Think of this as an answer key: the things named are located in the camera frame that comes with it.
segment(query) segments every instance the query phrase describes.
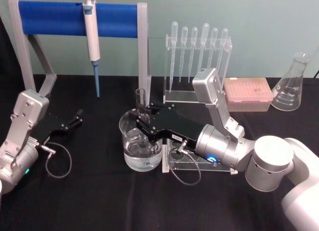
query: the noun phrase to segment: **pipette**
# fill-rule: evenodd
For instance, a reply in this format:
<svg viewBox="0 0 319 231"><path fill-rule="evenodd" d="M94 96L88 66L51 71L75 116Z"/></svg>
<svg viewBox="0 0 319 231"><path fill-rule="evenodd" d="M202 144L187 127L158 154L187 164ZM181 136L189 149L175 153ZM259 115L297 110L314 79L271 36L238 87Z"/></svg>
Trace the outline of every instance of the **pipette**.
<svg viewBox="0 0 319 231"><path fill-rule="evenodd" d="M183 72L183 63L184 63L184 55L185 55L185 47L186 47L186 42L187 42L187 33L188 33L188 28L183 27L181 29L181 51L180 51L180 62L179 62L179 82L181 79L181 74Z"/></svg>
<svg viewBox="0 0 319 231"><path fill-rule="evenodd" d="M201 30L201 36L200 36L200 53L199 53L197 73L199 73L199 71L201 69L201 64L203 61L204 48L205 48L205 44L207 41L208 31L209 31L209 24L205 23L203 25L203 29Z"/></svg>
<svg viewBox="0 0 319 231"><path fill-rule="evenodd" d="M177 43L177 31L178 31L178 23L175 21L171 24L171 37L170 37L171 59L170 59L169 92L171 92L171 87L173 85L175 50L176 50L176 43Z"/></svg>
<svg viewBox="0 0 319 231"><path fill-rule="evenodd" d="M216 65L216 69L218 71L219 76L221 75L219 73L219 68L220 68L221 57L223 55L227 35L228 35L228 29L224 28L223 31L221 32L221 36L220 36L220 50L219 50L219 54L218 54L218 58L217 58L217 65Z"/></svg>
<svg viewBox="0 0 319 231"><path fill-rule="evenodd" d="M98 65L100 60L98 23L96 19L96 1L85 0L83 3L85 31L89 57L94 69L96 96L100 97Z"/></svg>
<svg viewBox="0 0 319 231"><path fill-rule="evenodd" d="M196 27L194 27L191 30L191 37L190 37L191 50L190 50L189 65L188 65L188 82L189 82L189 78L190 78L191 67L193 65L193 57L194 57L195 44L197 41L197 34L198 34L198 29Z"/></svg>
<svg viewBox="0 0 319 231"><path fill-rule="evenodd" d="M218 35L218 28L213 28L212 31L211 31L211 36L210 36L210 47L211 47L211 50L209 51L209 55L208 55L208 62L207 62L207 67L208 68L210 68L211 60L213 58L213 52L214 52L214 49L215 49L217 35Z"/></svg>

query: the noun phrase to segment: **pink tip box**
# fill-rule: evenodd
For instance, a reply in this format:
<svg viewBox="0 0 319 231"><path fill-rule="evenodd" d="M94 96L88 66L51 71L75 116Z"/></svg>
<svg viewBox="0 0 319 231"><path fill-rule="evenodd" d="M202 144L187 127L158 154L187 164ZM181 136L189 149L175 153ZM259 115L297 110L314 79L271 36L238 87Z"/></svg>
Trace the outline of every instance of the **pink tip box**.
<svg viewBox="0 0 319 231"><path fill-rule="evenodd" d="M230 112L266 112L273 100L265 78L226 78L224 89Z"/></svg>

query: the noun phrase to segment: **glass flask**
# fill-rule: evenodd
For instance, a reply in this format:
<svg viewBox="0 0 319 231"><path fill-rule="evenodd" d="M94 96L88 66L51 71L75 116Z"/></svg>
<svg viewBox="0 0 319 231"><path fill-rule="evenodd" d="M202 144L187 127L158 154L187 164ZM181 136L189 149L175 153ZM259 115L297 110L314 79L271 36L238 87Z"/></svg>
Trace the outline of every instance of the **glass flask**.
<svg viewBox="0 0 319 231"><path fill-rule="evenodd" d="M299 52L294 55L290 69L272 89L272 106L286 112L300 106L304 71L309 62L310 56L306 53Z"/></svg>

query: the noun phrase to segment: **black tablecloth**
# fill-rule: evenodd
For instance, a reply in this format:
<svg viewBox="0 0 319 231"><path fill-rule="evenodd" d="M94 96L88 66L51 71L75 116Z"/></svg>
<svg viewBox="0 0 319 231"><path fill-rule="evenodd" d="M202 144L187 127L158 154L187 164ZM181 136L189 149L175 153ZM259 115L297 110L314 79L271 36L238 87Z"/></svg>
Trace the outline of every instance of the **black tablecloth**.
<svg viewBox="0 0 319 231"><path fill-rule="evenodd" d="M39 84L42 76L36 76ZM273 87L276 79L270 79ZM71 174L57 180L39 159L17 187L2 196L1 231L293 231L281 208L281 199L293 185L284 178L269 193L254 190L244 173L203 172L194 187L162 174L161 165L147 173L131 170L124 161L118 121L135 106L133 77L100 77L101 99L95 97L94 79L58 76L48 113L70 118L84 110L83 125L64 145L73 158ZM246 138L263 135L293 137L316 155L318 145L319 80L304 79L301 106L293 112L273 107L266 113L232 113L245 128ZM153 78L151 100L162 98L162 78ZM9 115L20 88L0 83L0 140L10 126ZM180 104L179 113L202 124L211 123L202 105ZM184 179L197 173L182 171Z"/></svg>

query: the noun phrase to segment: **teal wall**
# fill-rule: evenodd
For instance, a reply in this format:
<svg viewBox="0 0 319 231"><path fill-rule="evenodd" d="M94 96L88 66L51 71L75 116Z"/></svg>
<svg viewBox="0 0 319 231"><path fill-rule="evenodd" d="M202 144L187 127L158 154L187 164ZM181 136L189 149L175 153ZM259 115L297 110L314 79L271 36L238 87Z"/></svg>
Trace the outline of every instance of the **teal wall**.
<svg viewBox="0 0 319 231"><path fill-rule="evenodd" d="M42 0L82 1L82 0ZM162 76L164 37L172 21L179 27L200 28L205 22L227 27L233 51L229 77L281 77L297 51L313 54L319 45L319 0L97 0L100 3L147 2L151 74ZM0 1L0 16L13 40L7 0ZM85 37L41 36L41 41L57 74L92 74ZM135 39L101 38L101 75L137 75ZM34 53L34 73L42 68ZM319 69L319 54L309 65L305 77Z"/></svg>

